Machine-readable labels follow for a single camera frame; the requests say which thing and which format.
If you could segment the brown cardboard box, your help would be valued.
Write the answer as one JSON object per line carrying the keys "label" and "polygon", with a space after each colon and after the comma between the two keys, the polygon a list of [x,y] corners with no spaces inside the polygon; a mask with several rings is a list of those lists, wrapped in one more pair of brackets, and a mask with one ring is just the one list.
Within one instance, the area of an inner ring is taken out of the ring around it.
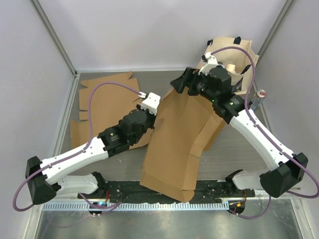
{"label": "brown cardboard box", "polygon": [[175,200],[190,201],[200,157],[225,124],[204,97],[171,89],[159,105],[140,184]]}

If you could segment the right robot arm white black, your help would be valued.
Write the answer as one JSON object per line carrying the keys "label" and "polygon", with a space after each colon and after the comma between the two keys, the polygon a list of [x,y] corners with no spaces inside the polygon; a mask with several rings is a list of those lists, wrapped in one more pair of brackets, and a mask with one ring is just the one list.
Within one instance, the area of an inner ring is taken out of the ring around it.
{"label": "right robot arm white black", "polygon": [[170,85],[179,94],[188,88],[189,96],[201,95],[208,99],[215,113],[240,132],[266,163],[266,170],[240,169],[227,176],[225,191],[229,196],[238,196],[244,189],[254,189],[265,190],[271,197],[278,198],[302,180],[304,172],[284,153],[303,167],[307,166],[308,158],[303,153],[294,154],[282,145],[252,110],[245,110],[244,99],[232,92],[231,76],[226,69],[215,67],[203,74],[187,67]]}

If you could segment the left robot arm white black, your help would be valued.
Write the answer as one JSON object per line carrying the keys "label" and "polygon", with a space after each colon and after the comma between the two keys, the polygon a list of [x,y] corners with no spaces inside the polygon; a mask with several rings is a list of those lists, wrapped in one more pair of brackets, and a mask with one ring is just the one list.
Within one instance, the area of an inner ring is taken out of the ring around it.
{"label": "left robot arm white black", "polygon": [[90,163],[110,158],[129,150],[149,128],[154,128],[157,111],[137,106],[115,126],[105,129],[90,142],[56,157],[30,158],[25,177],[32,203],[40,205],[52,200],[65,189],[63,177]]}

